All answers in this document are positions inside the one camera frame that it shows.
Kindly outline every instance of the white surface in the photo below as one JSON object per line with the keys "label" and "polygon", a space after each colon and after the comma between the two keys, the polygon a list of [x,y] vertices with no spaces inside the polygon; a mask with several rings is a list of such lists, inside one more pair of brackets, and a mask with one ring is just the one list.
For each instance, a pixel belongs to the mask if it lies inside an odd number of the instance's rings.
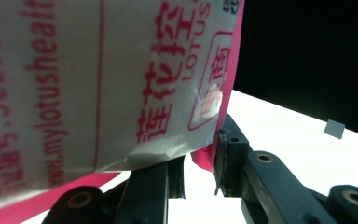
{"label": "white surface", "polygon": [[[358,133],[345,130],[339,140],[324,133],[325,121],[237,91],[232,92],[228,113],[253,150],[280,157],[303,185],[325,195],[334,185],[358,187]],[[119,182],[113,180],[102,188],[109,189]],[[214,188],[213,175],[186,156],[186,199],[169,200],[169,223],[245,223],[241,199],[223,198],[221,192],[214,196]],[[43,215],[26,223],[40,223]]]}

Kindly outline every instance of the pink package edge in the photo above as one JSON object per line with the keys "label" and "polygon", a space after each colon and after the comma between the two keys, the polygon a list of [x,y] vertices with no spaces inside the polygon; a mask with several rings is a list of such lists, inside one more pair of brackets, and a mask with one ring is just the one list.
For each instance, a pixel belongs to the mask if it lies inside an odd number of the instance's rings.
{"label": "pink package edge", "polygon": [[[235,74],[237,72],[237,64],[240,56],[240,45],[241,45],[241,27],[243,8],[245,1],[240,2],[240,9],[238,11],[237,20],[235,22],[234,34],[232,37],[231,49],[229,54],[228,66],[227,66],[227,79],[223,88],[223,99],[220,105],[219,119],[217,121],[217,129],[219,129],[225,121],[229,97],[231,95],[232,88],[234,86]],[[213,161],[214,161],[214,147],[213,144],[208,145],[200,150],[191,153],[193,162],[195,162],[200,168],[213,172]]]}

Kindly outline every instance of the small gray object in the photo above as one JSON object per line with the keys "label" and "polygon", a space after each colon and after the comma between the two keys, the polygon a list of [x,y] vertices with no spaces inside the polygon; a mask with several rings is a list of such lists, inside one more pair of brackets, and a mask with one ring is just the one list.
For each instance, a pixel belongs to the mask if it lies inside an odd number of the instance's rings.
{"label": "small gray object", "polygon": [[342,134],[344,134],[345,124],[328,120],[326,123],[326,127],[324,128],[324,133],[330,134],[338,139],[342,138]]}

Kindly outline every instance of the black background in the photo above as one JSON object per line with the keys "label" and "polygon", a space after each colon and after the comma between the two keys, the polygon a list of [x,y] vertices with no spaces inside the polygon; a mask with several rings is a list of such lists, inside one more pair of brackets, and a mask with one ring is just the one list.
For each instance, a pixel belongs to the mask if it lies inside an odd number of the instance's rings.
{"label": "black background", "polygon": [[246,0],[234,89],[358,133],[358,0]]}

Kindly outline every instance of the plastic bag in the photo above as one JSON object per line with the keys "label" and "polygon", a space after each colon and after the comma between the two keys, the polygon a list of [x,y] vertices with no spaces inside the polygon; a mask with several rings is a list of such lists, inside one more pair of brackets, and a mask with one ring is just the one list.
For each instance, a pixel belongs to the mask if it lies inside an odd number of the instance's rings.
{"label": "plastic bag", "polygon": [[0,207],[209,145],[239,1],[0,1]]}

